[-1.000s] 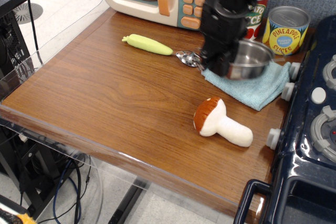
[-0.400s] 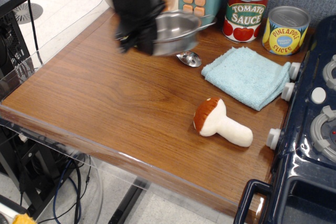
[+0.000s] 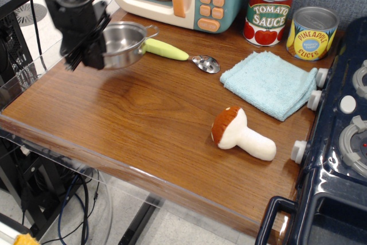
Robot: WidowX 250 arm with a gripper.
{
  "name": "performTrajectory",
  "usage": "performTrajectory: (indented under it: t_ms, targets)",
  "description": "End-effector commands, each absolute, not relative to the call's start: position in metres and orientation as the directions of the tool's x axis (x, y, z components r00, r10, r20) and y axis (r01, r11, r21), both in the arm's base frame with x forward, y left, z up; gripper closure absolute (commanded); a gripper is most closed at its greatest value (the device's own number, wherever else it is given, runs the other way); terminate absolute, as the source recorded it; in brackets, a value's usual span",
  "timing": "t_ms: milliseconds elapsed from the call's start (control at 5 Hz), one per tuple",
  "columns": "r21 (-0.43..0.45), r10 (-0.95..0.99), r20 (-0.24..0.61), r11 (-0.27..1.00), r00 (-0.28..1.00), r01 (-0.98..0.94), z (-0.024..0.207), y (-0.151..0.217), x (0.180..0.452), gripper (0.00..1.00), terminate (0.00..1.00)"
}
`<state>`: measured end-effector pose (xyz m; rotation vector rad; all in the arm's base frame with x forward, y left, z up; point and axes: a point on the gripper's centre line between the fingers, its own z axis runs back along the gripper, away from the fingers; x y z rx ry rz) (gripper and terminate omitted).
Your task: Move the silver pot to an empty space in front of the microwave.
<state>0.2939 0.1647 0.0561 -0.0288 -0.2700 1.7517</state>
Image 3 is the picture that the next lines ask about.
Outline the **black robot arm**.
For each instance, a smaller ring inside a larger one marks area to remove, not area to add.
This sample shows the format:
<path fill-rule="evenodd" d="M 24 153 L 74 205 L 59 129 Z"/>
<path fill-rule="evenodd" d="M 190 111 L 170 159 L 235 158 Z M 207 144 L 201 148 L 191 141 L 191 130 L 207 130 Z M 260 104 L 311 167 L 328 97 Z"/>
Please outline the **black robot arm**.
<path fill-rule="evenodd" d="M 55 28 L 62 34 L 60 55 L 67 70 L 79 64 L 104 69 L 103 30 L 110 23 L 107 3 L 95 0 L 45 0 Z"/>

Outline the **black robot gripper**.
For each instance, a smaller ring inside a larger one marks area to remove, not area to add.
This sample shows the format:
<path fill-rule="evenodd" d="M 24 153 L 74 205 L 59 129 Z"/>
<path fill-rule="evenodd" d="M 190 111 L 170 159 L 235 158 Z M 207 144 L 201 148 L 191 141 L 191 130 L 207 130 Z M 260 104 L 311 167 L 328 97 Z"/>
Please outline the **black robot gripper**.
<path fill-rule="evenodd" d="M 107 3 L 97 0 L 45 2 L 55 28 L 63 36 L 60 55 L 65 57 L 65 69 L 74 71 L 82 63 L 86 67 L 103 69 L 106 53 L 103 30 L 111 20 L 106 11 Z"/>

